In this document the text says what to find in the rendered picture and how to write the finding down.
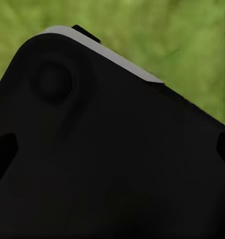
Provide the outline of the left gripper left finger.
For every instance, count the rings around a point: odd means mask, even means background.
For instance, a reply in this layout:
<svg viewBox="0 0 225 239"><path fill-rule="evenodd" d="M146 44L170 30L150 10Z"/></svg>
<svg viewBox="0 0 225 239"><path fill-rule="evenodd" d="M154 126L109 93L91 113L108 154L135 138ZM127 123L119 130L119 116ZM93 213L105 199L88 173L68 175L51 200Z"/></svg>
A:
<svg viewBox="0 0 225 239"><path fill-rule="evenodd" d="M18 153L18 143L15 133L0 136L0 180L7 171L9 165Z"/></svg>

